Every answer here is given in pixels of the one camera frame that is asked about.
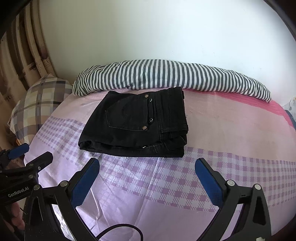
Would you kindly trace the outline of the person's left hand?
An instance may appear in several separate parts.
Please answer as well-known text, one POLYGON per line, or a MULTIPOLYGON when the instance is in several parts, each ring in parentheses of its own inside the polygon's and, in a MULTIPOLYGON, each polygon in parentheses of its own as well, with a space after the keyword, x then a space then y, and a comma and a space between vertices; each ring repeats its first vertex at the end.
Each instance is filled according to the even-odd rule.
POLYGON ((15 202, 11 205, 10 213, 12 215, 11 224, 4 220, 6 226, 9 228, 11 232, 14 231, 14 227, 17 227, 19 230, 25 229, 25 223, 23 220, 23 212, 21 211, 20 205, 18 202, 15 202))

